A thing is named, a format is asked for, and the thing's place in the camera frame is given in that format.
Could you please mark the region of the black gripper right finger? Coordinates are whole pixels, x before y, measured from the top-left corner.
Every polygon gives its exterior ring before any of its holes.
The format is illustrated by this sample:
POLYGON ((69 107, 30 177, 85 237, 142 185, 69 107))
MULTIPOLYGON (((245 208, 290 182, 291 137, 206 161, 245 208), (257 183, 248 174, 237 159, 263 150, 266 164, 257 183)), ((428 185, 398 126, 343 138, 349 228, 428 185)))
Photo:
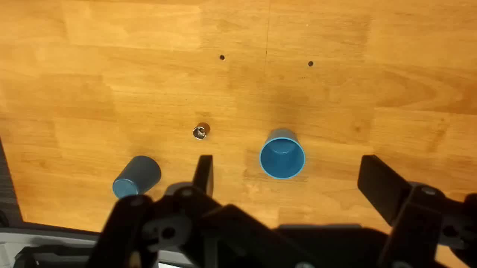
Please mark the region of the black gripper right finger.
POLYGON ((386 223, 394 225, 412 186, 379 156, 364 155, 360 167, 358 189, 386 223))

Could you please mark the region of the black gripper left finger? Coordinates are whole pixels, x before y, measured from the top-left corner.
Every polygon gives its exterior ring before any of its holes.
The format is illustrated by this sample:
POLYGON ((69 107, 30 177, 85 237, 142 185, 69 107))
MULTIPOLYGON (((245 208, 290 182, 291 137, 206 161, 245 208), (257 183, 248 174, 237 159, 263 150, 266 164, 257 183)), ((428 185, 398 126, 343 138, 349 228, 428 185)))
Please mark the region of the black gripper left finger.
POLYGON ((193 185, 206 195, 214 193, 214 156, 202 155, 193 177, 193 185))

